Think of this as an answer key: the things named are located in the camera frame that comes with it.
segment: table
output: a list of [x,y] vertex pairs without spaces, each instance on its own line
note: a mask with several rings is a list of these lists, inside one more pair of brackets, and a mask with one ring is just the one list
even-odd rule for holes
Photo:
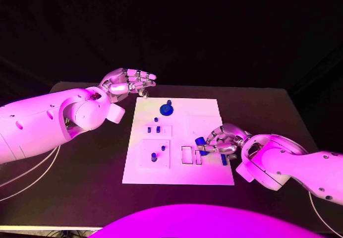
[[[51,92],[95,85],[61,82]],[[309,152],[317,150],[284,89],[157,85],[149,91],[152,97],[217,99],[224,122],[237,124],[253,134],[280,134]],[[104,227],[152,207],[192,203],[251,210],[315,232],[328,232],[313,211],[307,190],[296,180],[291,179],[280,191],[267,189],[255,180],[248,183],[235,172],[240,159],[231,161],[235,186],[121,183],[136,98],[137,94],[132,94],[119,103],[126,109],[121,123],[107,120],[98,129],[64,144],[42,180],[21,195],[0,202],[0,225]],[[3,165],[0,182],[32,168],[45,156]],[[6,190],[0,189],[0,198],[36,180],[51,161],[52,158]],[[328,223],[343,232],[343,206],[317,198],[315,203]]]

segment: white platform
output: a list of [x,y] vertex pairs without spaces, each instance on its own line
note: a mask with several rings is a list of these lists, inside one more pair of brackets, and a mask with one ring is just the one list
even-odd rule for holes
[[[173,114],[163,116],[160,107],[168,100]],[[230,160],[224,166],[218,153],[201,157],[195,144],[221,125],[215,99],[137,98],[123,183],[234,185]]]

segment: dark tabletop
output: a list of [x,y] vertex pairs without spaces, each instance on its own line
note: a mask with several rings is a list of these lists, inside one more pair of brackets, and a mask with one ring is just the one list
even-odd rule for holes
[[[51,92],[95,85],[61,82]],[[149,91],[152,97],[217,99],[224,122],[237,124],[253,134],[280,134],[300,143],[309,152],[317,150],[286,90],[157,85]],[[328,232],[303,186],[291,179],[280,191],[273,191],[255,180],[248,183],[235,172],[240,159],[232,161],[235,186],[121,183],[136,98],[137,94],[133,94],[119,103],[126,109],[121,123],[107,120],[98,129],[64,144],[42,180],[22,194],[0,202],[0,225],[103,227],[152,207],[196,203],[242,208],[312,231]],[[32,168],[46,154],[0,166],[0,182]],[[19,181],[0,188],[0,199],[36,180],[51,161],[52,158]],[[343,206],[319,198],[315,203],[328,223],[343,232]]]

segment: white cable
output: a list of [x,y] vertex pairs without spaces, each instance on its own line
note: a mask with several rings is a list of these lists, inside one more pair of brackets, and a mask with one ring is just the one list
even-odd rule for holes
[[[310,192],[309,192],[309,196],[310,196],[310,201],[312,201],[312,204],[313,204],[313,197],[312,197],[312,193],[310,193]],[[317,212],[317,209],[316,209],[315,204],[313,204],[313,209],[315,209],[315,211],[316,211],[316,213],[317,213],[317,216],[319,216],[322,222],[326,224],[328,228],[333,231],[333,233],[335,233],[339,237],[343,238],[343,236],[335,231],[335,229],[333,229],[333,228],[328,225],[328,223],[325,222],[325,220],[323,220],[323,218],[322,218],[322,216],[320,216],[320,214],[319,214],[319,212]]]
[[18,194],[21,194],[21,193],[22,193],[25,190],[28,190],[28,189],[36,184],[36,182],[42,179],[42,177],[44,177],[45,174],[48,173],[48,171],[49,171],[49,169],[51,169],[51,167],[52,167],[52,165],[54,165],[54,162],[55,162],[55,160],[57,160],[57,157],[58,157],[58,154],[59,154],[59,148],[61,148],[61,146],[58,147],[58,152],[57,152],[57,155],[55,155],[52,164],[51,164],[49,168],[46,169],[45,173],[44,173],[44,174],[41,175],[41,177],[38,178],[38,180],[36,180],[23,190],[21,190],[18,193],[15,193],[12,196],[3,198],[3,199],[0,200],[0,202],[5,201],[6,199],[12,198],[12,197],[16,196]]
[[13,182],[15,180],[18,180],[21,177],[23,177],[28,173],[31,173],[42,164],[44,162],[51,158],[52,153],[45,157],[45,159],[41,161],[41,163],[29,170],[26,171],[23,174],[21,174],[16,178],[13,178],[10,181],[5,182],[0,187],[3,187],[6,184],[9,184],[10,182]]

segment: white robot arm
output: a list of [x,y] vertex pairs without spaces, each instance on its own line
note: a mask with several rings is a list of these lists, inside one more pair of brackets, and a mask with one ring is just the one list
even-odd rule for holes
[[242,163],[237,172],[248,182],[254,179],[270,189],[280,190],[293,177],[322,199],[343,205],[343,155],[335,152],[309,154],[290,139],[274,134],[253,136],[225,123],[208,136],[202,151],[218,152],[227,159],[241,147]]
[[156,76],[117,69],[97,87],[75,88],[0,107],[0,164],[45,153],[94,130],[108,119],[120,123],[126,110],[114,103],[129,93],[147,98]]

